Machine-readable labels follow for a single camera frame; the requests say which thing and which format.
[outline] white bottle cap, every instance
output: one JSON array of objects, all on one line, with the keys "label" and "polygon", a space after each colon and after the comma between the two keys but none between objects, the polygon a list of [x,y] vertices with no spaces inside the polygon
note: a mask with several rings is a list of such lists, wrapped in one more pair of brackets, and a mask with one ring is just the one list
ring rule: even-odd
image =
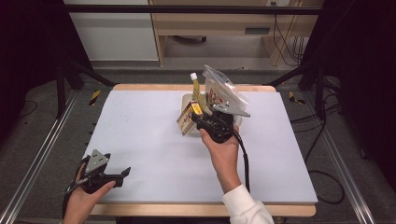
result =
[{"label": "white bottle cap", "polygon": [[196,73],[191,73],[190,76],[191,76],[191,80],[197,79],[197,74]]}]

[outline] plastic bag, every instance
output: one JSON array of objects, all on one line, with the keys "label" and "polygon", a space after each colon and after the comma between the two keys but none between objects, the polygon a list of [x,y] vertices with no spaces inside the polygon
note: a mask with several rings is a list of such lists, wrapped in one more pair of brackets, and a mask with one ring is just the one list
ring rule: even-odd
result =
[{"label": "plastic bag", "polygon": [[[205,65],[203,72],[205,76],[205,99],[209,108],[212,105],[229,102],[231,105],[245,111],[248,100],[236,89],[230,79],[220,71]],[[236,125],[241,122],[240,116],[233,116]]]}]

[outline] black and yellow tape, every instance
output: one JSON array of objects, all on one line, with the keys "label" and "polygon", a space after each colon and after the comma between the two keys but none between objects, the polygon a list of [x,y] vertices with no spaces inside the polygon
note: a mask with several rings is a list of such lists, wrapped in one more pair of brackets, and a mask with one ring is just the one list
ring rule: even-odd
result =
[{"label": "black and yellow tape", "polygon": [[96,100],[97,100],[98,97],[99,97],[99,94],[100,94],[100,91],[95,91],[95,92],[93,93],[92,98],[91,98],[91,100],[90,100],[90,105],[95,105]]},{"label": "black and yellow tape", "polygon": [[299,104],[299,105],[305,105],[305,100],[297,100],[297,99],[294,97],[294,93],[293,93],[292,91],[289,91],[289,100],[290,100],[291,102],[297,103],[297,104]]}]

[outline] white sleeve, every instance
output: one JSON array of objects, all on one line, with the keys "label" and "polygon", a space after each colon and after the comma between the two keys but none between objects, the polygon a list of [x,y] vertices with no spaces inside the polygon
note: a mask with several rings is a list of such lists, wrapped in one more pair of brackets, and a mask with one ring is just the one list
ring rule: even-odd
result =
[{"label": "white sleeve", "polygon": [[244,185],[224,194],[222,200],[230,214],[232,224],[274,223],[264,204],[255,202]]}]

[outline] human arm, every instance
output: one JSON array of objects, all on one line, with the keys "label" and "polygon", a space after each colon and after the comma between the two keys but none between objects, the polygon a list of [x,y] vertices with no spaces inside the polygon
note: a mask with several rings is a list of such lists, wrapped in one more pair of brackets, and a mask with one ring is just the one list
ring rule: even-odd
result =
[{"label": "human arm", "polygon": [[[80,167],[76,181],[80,179],[83,165]],[[116,184],[110,181],[93,194],[85,192],[82,187],[73,190],[67,203],[63,224],[81,224],[90,215],[92,209]]]},{"label": "human arm", "polygon": [[218,144],[204,129],[200,130],[200,134],[209,150],[213,167],[224,192],[222,200],[230,214],[231,223],[274,223],[264,204],[255,202],[239,179],[237,173],[239,144],[235,137]]}]

